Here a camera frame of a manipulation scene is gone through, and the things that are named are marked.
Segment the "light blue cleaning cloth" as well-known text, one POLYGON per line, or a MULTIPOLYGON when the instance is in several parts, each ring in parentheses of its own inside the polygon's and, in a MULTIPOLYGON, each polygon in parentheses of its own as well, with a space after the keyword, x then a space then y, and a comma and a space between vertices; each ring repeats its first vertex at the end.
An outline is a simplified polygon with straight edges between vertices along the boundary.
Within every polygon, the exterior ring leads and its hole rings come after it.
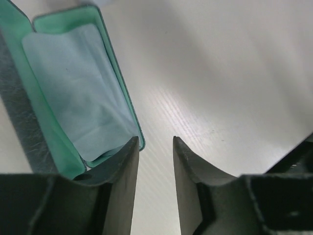
POLYGON ((59 125, 91 162, 139 134, 99 30, 30 33, 22 46, 59 125))

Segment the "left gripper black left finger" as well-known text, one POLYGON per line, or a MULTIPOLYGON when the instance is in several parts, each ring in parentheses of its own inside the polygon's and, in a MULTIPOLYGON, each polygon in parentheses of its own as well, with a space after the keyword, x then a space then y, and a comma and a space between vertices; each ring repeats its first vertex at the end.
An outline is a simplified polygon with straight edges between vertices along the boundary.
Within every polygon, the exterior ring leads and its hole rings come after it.
POLYGON ((1 234, 128 235, 138 162, 139 140, 133 137, 73 180, 58 174, 2 174, 1 234))

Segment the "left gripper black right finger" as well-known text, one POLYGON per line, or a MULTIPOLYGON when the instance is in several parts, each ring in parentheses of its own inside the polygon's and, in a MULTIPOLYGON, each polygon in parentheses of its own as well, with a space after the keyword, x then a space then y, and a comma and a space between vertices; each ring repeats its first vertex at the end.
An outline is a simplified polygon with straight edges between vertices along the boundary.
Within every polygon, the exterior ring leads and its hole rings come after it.
POLYGON ((173 138, 183 235, 310 235, 313 173, 232 176, 173 138))

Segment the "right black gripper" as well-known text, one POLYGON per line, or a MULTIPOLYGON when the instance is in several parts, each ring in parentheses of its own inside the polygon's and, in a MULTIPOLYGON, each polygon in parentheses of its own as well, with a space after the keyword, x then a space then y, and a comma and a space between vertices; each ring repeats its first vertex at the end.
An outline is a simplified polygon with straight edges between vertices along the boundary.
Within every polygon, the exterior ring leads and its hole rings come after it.
POLYGON ((313 135, 308 136, 266 173, 312 173, 313 135))

